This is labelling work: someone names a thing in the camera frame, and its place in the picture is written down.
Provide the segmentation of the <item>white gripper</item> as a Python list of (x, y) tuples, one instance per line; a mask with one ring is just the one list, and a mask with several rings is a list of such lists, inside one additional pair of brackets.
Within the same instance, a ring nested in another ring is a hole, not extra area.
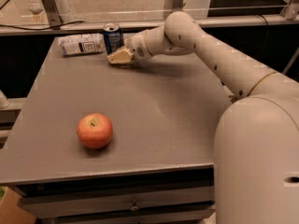
[(132, 60), (146, 60), (152, 57), (146, 44), (147, 30), (125, 39), (125, 47), (107, 55), (110, 64), (127, 64)]

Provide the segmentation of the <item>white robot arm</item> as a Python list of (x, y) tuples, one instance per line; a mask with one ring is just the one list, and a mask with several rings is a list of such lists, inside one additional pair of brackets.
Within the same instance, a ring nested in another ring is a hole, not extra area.
[(299, 224), (299, 83), (206, 33), (177, 11), (108, 55), (129, 63), (195, 53), (236, 96), (214, 139), (217, 224)]

